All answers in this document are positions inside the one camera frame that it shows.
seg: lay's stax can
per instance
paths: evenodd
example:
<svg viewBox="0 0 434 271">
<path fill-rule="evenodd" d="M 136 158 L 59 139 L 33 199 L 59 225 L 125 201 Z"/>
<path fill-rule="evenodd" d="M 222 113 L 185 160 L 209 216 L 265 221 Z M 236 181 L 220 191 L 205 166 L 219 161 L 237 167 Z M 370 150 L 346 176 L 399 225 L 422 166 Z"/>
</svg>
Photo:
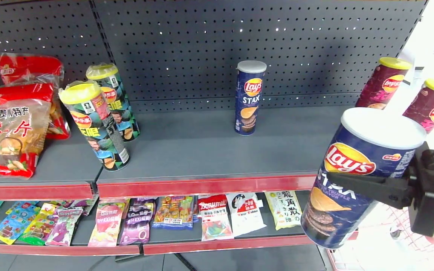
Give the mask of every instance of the lay's stax can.
<svg viewBox="0 0 434 271">
<path fill-rule="evenodd" d="M 108 171 L 122 169 L 130 158 L 98 84 L 73 82 L 59 91 L 80 132 Z"/>
<path fill-rule="evenodd" d="M 327 249 L 341 247 L 376 201 L 331 183 L 328 172 L 400 178 L 426 131 L 417 122 L 375 108 L 350 108 L 319 168 L 301 224 Z"/>
<path fill-rule="evenodd" d="M 90 66 L 86 70 L 86 78 L 100 85 L 122 139 L 128 142 L 138 137 L 140 129 L 136 123 L 117 66 L 113 63 Z"/>
<path fill-rule="evenodd" d="M 237 64 L 237 89 L 235 94 L 235 131 L 249 136 L 255 131 L 262 91 L 262 78 L 266 73 L 264 62 L 245 60 Z"/>
</svg>

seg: pink candy package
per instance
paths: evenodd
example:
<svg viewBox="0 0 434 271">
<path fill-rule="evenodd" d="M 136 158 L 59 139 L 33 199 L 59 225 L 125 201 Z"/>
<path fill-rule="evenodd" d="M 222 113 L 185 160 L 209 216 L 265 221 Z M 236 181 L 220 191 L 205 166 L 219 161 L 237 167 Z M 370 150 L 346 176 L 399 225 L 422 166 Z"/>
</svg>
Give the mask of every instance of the pink candy package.
<svg viewBox="0 0 434 271">
<path fill-rule="evenodd" d="M 82 207 L 56 209 L 53 216 L 57 217 L 57 222 L 46 240 L 45 245 L 62 245 L 69 247 L 76 224 L 82 213 Z"/>
</svg>

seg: shopping cart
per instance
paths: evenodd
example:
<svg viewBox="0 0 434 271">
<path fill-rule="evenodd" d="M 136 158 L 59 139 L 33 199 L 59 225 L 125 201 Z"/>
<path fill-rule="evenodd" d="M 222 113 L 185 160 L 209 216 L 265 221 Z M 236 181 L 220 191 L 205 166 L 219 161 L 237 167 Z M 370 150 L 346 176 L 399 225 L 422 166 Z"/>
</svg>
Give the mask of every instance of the shopping cart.
<svg viewBox="0 0 434 271">
<path fill-rule="evenodd" d="M 408 208 L 399 210 L 380 204 L 377 210 L 374 210 L 372 213 L 374 212 L 381 212 L 377 216 L 379 219 L 360 226 L 360 230 L 389 229 L 389 239 L 395 241 L 388 240 L 387 248 L 391 249 L 390 247 L 392 246 L 399 247 L 395 251 L 402 252 L 403 257 L 396 256 L 390 259 L 389 257 L 375 255 L 373 259 L 381 261 L 380 263 L 388 261 L 388 266 L 380 269 L 376 267 L 376 264 L 370 263 L 369 259 L 362 257 L 363 242 L 353 243 L 354 241 L 348 241 L 343 248 L 327 251 L 334 271 L 434 271 L 434 238 L 411 231 Z"/>
</svg>

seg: blue chip can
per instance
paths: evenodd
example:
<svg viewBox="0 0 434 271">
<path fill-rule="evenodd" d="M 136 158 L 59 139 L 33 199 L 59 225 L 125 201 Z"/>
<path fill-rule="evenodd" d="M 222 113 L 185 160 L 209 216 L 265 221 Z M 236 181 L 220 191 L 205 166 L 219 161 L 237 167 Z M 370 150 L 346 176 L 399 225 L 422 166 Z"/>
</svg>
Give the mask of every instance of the blue chip can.
<svg viewBox="0 0 434 271">
<path fill-rule="evenodd" d="M 304 208 L 306 235 L 327 249 L 341 247 L 376 201 L 331 183 L 328 172 L 400 178 L 426 131 L 415 121 L 375 108 L 350 108 L 341 117 Z"/>
<path fill-rule="evenodd" d="M 255 131 L 262 79 L 266 69 L 264 62 L 255 60 L 245 60 L 237 64 L 235 131 L 243 136 L 249 136 Z"/>
</svg>

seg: red snack bag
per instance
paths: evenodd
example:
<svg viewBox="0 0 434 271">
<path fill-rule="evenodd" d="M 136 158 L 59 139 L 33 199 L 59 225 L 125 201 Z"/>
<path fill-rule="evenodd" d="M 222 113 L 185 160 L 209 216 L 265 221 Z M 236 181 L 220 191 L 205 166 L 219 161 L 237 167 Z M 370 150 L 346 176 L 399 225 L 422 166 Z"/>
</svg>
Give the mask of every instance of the red snack bag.
<svg viewBox="0 0 434 271">
<path fill-rule="evenodd" d="M 366 83 L 356 107 L 384 109 L 412 65 L 394 57 L 381 57 L 379 65 Z"/>
<path fill-rule="evenodd" d="M 48 129 L 52 84 L 0 87 L 0 176 L 33 176 Z"/>
<path fill-rule="evenodd" d="M 52 56 L 0 53 L 0 75 L 6 86 L 34 83 L 53 84 L 53 90 L 58 91 L 63 82 L 64 67 L 61 61 Z M 67 139 L 69 137 L 68 122 L 61 110 L 58 95 L 54 94 L 46 138 Z"/>
<path fill-rule="evenodd" d="M 434 128 L 434 79 L 427 79 L 403 116 L 418 122 L 429 134 Z"/>
</svg>

